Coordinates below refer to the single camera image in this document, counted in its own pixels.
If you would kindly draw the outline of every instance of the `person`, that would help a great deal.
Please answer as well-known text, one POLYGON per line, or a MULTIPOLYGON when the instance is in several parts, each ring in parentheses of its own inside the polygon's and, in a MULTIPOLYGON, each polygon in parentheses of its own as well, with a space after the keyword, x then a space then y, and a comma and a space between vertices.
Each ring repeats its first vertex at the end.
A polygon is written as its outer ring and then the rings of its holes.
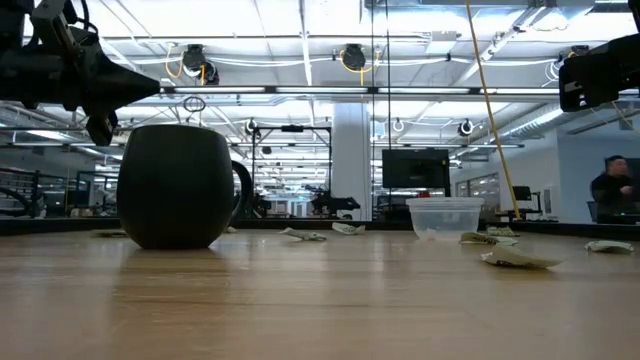
POLYGON ((627 161, 620 155, 606 159, 606 172, 591 182, 591 195, 597 203, 598 223, 635 223, 621 217, 625 212, 635 211, 633 186, 629 176, 627 161))

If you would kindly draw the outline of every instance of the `crumpled paper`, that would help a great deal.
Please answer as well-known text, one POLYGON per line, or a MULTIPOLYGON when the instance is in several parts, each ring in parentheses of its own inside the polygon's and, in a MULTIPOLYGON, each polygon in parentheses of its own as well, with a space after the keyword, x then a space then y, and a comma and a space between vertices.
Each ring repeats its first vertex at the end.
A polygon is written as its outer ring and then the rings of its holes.
POLYGON ((507 236, 507 237, 517 237, 520 236, 511 230, 510 227, 497 227, 497 226, 488 226, 487 234, 491 236, 507 236))
POLYGON ((518 240, 514 240, 508 237, 501 236, 489 236, 476 232, 466 232, 460 237, 460 244, 484 244, 495 245, 503 244, 507 246, 513 246, 518 243, 518 240))
POLYGON ((497 244, 490 253, 482 254, 480 258, 492 265, 525 268, 548 268, 562 262, 562 260, 528 255, 514 246, 504 244, 497 244))
POLYGON ((361 226, 355 227, 347 224, 333 223, 331 224, 331 228, 345 235, 362 235, 364 234, 364 230, 366 226, 361 225, 361 226))
POLYGON ((304 241, 324 241, 327 240, 327 237, 316 233, 316 232, 306 232, 306 231, 298 231, 292 228, 286 228, 284 231, 281 231, 280 234, 289 235, 293 237, 297 237, 300 240, 304 241))
POLYGON ((629 243, 608 240, 591 241, 587 243, 584 248, 588 251, 593 252, 608 252, 617 254, 631 254, 634 251, 633 246, 629 243))

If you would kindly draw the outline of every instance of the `clear plastic container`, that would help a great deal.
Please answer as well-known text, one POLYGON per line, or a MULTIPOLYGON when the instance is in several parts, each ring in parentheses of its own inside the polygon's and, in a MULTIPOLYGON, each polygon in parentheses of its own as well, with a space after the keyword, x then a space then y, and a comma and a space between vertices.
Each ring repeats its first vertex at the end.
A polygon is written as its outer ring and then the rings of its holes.
POLYGON ((482 198, 408 199, 413 230, 421 239, 460 240, 460 235, 478 231, 482 198))

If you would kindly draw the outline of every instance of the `black monitor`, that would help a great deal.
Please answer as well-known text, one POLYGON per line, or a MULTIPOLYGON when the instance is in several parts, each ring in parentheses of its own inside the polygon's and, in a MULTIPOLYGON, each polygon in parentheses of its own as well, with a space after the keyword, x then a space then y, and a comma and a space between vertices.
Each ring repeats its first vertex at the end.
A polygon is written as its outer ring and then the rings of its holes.
POLYGON ((517 201, 531 201, 531 188, 528 186, 514 186, 513 195, 517 201))
POLYGON ((382 150, 382 187, 444 189, 450 196, 449 151, 382 150))

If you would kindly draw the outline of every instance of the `table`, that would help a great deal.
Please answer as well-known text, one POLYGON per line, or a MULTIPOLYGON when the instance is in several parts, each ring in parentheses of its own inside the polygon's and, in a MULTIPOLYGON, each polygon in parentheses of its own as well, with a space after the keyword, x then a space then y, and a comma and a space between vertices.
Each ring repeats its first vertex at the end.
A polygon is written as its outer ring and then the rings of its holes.
POLYGON ((566 259, 527 271, 481 262, 485 245, 324 233, 241 230, 179 252, 88 232, 0 238, 2 359, 636 357, 637 256, 523 234, 522 249, 566 259))

